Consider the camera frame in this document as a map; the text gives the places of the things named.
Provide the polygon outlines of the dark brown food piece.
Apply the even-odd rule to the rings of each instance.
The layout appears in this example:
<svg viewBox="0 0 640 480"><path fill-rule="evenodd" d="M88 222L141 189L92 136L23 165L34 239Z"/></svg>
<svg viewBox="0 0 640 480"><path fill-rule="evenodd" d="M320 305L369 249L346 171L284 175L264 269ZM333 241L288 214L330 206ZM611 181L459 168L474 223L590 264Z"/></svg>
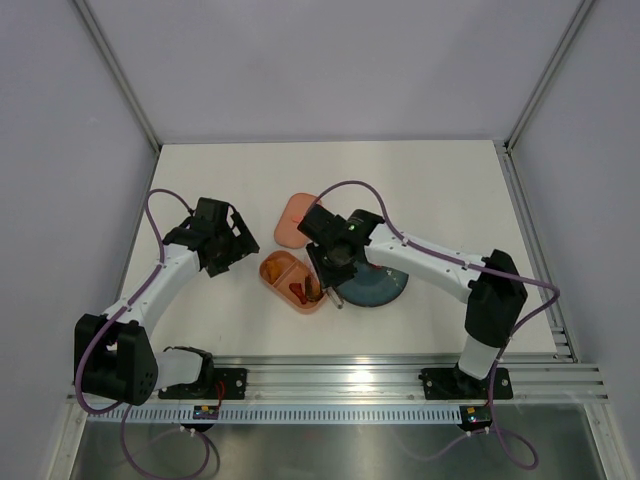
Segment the dark brown food piece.
<svg viewBox="0 0 640 480"><path fill-rule="evenodd" d="M316 285L316 282L312 275L307 275L305 277L304 295L306 300L311 303L319 302L324 296L323 290Z"/></svg>

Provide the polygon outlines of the pink lunch box base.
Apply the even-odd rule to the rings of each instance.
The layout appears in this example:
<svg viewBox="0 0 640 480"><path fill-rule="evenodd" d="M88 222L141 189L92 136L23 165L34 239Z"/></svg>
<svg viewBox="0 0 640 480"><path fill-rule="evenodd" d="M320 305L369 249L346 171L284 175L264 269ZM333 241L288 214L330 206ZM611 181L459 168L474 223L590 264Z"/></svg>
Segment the pink lunch box base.
<svg viewBox="0 0 640 480"><path fill-rule="evenodd" d="M282 275L274 284L268 283L264 273L264 262L268 259L277 260L282 268ZM269 254L259 266L259 277L267 289L278 296L295 311L305 315L318 311L327 299L327 296L324 293L323 298L316 303L308 302L306 305L301 305L297 301L296 297L289 290L289 284L299 282L304 286L304 280L307 275L312 275L316 285L320 287L317 275L311 268L310 263L297 258L285 250L277 250Z"/></svg>

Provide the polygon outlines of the orange fried food piece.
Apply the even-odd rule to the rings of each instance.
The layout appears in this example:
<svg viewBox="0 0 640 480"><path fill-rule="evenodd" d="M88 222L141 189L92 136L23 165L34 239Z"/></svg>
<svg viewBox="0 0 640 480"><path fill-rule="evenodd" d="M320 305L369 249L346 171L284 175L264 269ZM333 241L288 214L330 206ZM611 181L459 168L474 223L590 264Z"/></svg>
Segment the orange fried food piece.
<svg viewBox="0 0 640 480"><path fill-rule="evenodd" d="M282 268L277 260L268 259L264 262L264 273L269 284L274 284L282 275Z"/></svg>

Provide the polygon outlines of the red shrimp food piece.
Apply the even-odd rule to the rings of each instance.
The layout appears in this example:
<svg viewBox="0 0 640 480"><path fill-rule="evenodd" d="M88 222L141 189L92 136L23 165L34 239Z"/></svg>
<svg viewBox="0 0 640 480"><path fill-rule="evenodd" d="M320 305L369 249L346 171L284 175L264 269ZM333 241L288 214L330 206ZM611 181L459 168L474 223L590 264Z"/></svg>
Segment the red shrimp food piece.
<svg viewBox="0 0 640 480"><path fill-rule="evenodd" d="M299 282L290 283L289 290L296 297L297 301L301 305L306 305L309 302L309 299L306 295L305 288L301 283Z"/></svg>

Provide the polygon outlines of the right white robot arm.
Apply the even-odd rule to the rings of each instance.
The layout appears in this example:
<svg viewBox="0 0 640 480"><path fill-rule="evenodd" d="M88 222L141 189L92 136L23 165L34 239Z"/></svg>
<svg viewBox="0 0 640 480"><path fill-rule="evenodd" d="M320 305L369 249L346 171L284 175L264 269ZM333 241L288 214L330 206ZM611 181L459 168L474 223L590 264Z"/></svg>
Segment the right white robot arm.
<svg viewBox="0 0 640 480"><path fill-rule="evenodd" d="M310 241L306 250L322 289L337 289L355 278L359 265L369 265L418 278L465 304L466 340L456 365L421 379L446 398L487 397L492 367L528 298L509 254L455 252L414 239L362 209L343 218L315 205L298 229Z"/></svg>

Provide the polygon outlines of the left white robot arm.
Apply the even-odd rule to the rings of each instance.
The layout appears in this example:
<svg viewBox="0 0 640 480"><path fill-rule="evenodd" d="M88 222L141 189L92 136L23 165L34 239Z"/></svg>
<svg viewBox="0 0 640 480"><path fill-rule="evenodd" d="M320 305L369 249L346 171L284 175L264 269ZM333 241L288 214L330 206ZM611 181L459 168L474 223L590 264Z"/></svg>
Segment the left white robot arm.
<svg viewBox="0 0 640 480"><path fill-rule="evenodd" d="M74 388L92 414L87 395L140 406L154 392L169 398L222 399L225 386L211 353L169 346L155 352L150 337L174 298L195 276L215 277L259 251L236 208L201 198L187 218L158 235L159 258L136 289L99 315L85 314L74 329Z"/></svg>

